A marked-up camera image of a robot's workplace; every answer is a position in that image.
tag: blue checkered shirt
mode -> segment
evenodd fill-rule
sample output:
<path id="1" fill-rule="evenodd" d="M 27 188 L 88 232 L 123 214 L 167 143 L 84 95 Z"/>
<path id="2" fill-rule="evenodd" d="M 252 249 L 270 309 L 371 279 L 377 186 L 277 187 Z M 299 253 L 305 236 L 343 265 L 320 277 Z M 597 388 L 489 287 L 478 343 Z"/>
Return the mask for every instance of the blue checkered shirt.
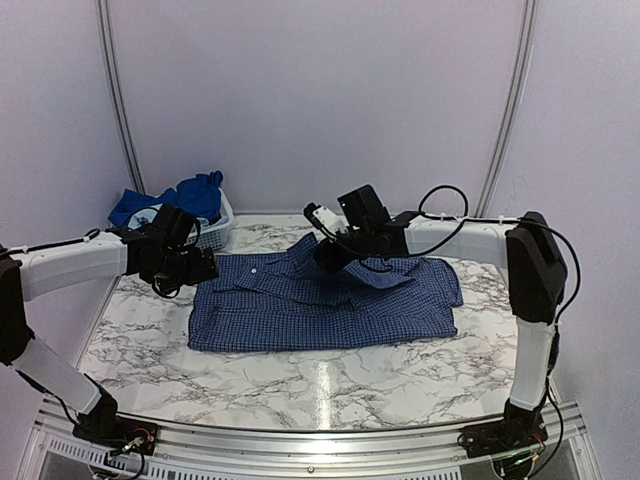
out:
<path id="1" fill-rule="evenodd" d="M 305 236 L 286 253 L 218 256 L 220 278 L 198 285 L 189 347 L 213 352 L 346 349 L 457 333 L 458 278 L 443 260 L 392 259 L 337 275 L 316 265 Z M 379 261 L 367 260 L 380 268 Z"/>

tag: shirt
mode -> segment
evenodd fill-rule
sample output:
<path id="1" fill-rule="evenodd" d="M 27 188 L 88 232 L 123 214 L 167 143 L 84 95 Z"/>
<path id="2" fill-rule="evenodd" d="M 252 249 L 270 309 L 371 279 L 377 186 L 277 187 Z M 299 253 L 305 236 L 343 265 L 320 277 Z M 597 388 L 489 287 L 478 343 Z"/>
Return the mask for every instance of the shirt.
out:
<path id="1" fill-rule="evenodd" d="M 445 261 L 391 259 L 387 273 L 352 262 L 329 275 L 313 260 L 316 247 L 309 234 L 285 253 L 218 256 L 220 278 L 198 285 L 189 347 L 347 349 L 457 333 L 452 307 L 462 305 L 462 292 Z"/>

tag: marble table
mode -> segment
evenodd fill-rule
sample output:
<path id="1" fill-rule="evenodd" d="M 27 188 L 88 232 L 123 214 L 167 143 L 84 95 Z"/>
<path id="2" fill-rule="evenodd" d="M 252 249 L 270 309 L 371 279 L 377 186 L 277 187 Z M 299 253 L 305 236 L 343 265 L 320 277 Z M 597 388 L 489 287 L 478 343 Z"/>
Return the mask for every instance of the marble table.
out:
<path id="1" fill-rule="evenodd" d="M 302 216 L 241 216 L 226 252 L 285 250 L 311 231 Z M 122 411 L 229 427 L 406 427 L 502 412 L 513 381 L 516 324 L 490 265 L 450 260 L 465 305 L 455 338 L 344 351 L 216 354 L 187 348 L 195 288 L 173 300 L 123 278 L 81 370 Z"/>

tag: white marble surface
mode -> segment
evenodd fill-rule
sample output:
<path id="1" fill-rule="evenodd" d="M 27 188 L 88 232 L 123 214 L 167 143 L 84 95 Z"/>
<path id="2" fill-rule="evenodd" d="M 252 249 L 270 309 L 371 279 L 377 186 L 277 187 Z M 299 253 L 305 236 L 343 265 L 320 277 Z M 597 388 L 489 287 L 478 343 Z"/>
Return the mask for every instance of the white marble surface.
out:
<path id="1" fill-rule="evenodd" d="M 301 216 L 244 216 L 227 251 L 283 251 Z M 465 305 L 455 338 L 346 351 L 214 354 L 187 348 L 195 288 L 174 300 L 121 280 L 81 369 L 120 409 L 245 428 L 372 429 L 499 413 L 513 381 L 516 327 L 495 268 L 451 261 Z"/>

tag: laundry basket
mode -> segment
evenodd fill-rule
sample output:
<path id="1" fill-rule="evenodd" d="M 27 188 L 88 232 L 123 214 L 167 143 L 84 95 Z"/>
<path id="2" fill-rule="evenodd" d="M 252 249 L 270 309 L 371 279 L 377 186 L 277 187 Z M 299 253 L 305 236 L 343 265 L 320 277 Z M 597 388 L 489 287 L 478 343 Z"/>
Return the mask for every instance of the laundry basket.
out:
<path id="1" fill-rule="evenodd" d="M 233 216 L 231 204 L 222 189 L 220 189 L 220 200 L 220 220 L 211 227 L 203 228 L 200 232 L 200 239 L 196 246 L 201 249 L 212 248 L 213 250 L 220 250 L 227 245 L 227 237 L 235 217 Z M 197 232 L 193 232 L 189 235 L 189 241 L 195 240 L 197 236 Z"/>

